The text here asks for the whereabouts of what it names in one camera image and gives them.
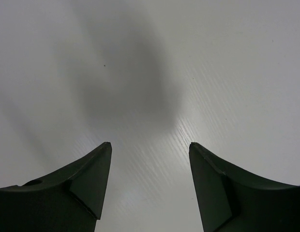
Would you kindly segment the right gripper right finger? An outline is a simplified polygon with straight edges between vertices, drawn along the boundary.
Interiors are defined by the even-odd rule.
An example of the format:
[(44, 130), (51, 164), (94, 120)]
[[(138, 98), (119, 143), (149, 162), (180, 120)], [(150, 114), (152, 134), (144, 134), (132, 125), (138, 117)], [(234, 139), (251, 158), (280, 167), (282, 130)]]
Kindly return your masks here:
[(205, 232), (300, 232), (300, 186), (258, 176), (195, 142), (189, 160)]

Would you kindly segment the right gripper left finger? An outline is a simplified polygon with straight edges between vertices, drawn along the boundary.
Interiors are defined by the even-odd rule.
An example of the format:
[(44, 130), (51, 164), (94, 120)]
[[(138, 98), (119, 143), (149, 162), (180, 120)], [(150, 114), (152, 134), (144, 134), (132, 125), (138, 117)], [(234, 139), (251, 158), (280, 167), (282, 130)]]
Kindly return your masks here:
[(93, 232), (101, 218), (112, 146), (22, 186), (0, 188), (0, 232)]

